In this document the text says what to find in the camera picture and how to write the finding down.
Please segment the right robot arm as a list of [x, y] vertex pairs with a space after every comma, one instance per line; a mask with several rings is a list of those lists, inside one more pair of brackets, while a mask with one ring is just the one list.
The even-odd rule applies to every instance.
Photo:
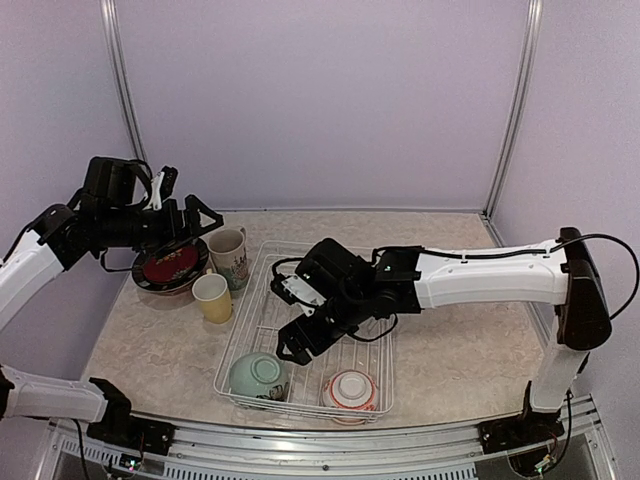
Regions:
[[280, 359], [304, 366], [369, 319], [396, 319], [472, 303], [544, 303], [555, 312], [555, 340], [515, 416], [514, 438], [535, 442], [551, 424], [590, 351], [612, 334], [600, 275], [585, 236], [563, 228], [538, 244], [481, 250], [385, 246], [364, 259], [332, 238], [294, 258], [293, 273], [272, 266], [271, 291], [302, 314], [278, 333]]

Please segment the yellow cup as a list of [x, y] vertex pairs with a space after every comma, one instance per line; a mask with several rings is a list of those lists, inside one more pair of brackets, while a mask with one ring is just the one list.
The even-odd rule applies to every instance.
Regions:
[[208, 269], [192, 285], [191, 293], [203, 317], [213, 324], [224, 324], [232, 317], [232, 299], [226, 279]]

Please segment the light green flower bowl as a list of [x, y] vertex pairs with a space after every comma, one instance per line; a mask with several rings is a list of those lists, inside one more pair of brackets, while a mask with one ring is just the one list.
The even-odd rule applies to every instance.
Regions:
[[230, 368], [229, 390], [233, 395], [285, 401], [290, 374], [284, 363], [267, 352], [252, 352], [237, 359]]

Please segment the dark red oval dish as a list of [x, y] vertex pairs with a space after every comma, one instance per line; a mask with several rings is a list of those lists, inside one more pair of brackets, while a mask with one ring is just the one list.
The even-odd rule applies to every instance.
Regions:
[[189, 245], [162, 258], [151, 258], [142, 268], [144, 277], [155, 284], [168, 284], [189, 274], [198, 261], [198, 251]]

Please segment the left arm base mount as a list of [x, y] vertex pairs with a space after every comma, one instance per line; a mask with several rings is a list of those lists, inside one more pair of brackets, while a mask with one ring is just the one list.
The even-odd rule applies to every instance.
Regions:
[[90, 423], [89, 438], [143, 454], [167, 456], [176, 427], [168, 422], [132, 415], [124, 408], [107, 409], [102, 419]]

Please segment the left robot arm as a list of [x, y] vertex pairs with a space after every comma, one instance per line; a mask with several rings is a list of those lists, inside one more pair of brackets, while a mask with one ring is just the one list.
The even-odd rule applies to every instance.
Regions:
[[69, 418], [102, 430], [121, 445], [140, 434], [128, 399], [108, 381], [79, 381], [98, 324], [105, 316], [89, 256], [103, 261], [130, 249], [143, 261], [162, 258], [223, 224], [193, 194], [172, 197], [178, 172], [153, 174], [143, 160], [94, 157], [83, 185], [66, 203], [47, 207], [22, 228], [1, 261], [1, 417]]

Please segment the black plate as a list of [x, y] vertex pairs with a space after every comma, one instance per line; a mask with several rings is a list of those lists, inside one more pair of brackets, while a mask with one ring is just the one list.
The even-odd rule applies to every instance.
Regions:
[[[194, 241], [194, 246], [198, 250], [198, 261], [194, 269], [181, 278], [178, 281], [174, 281], [168, 284], [176, 284], [185, 281], [190, 281], [191, 279], [197, 280], [197, 278], [206, 270], [207, 264], [209, 262], [209, 250], [202, 239], [196, 239]], [[138, 288], [147, 292], [147, 289], [155, 283], [148, 281], [142, 272], [143, 266], [154, 257], [147, 257], [143, 254], [139, 254], [132, 265], [131, 277]]]

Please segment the teal floral mug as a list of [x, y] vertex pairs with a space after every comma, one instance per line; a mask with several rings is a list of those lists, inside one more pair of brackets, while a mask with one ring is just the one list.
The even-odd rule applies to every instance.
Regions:
[[207, 242], [216, 272], [226, 279], [231, 292], [244, 289], [249, 281], [246, 240], [245, 227], [236, 226], [214, 231]]

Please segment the white red rimmed bowl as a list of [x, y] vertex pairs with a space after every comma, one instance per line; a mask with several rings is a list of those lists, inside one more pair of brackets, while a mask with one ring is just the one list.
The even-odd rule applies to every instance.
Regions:
[[359, 370], [342, 370], [332, 375], [321, 390], [322, 405], [349, 411], [375, 411], [379, 389], [368, 374]]

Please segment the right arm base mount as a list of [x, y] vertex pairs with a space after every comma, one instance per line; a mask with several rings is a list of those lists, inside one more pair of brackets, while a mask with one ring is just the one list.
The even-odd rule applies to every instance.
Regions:
[[484, 454], [557, 439], [565, 433], [559, 410], [552, 413], [533, 411], [530, 403], [531, 385], [532, 382], [529, 381], [520, 413], [478, 424], [477, 430]]

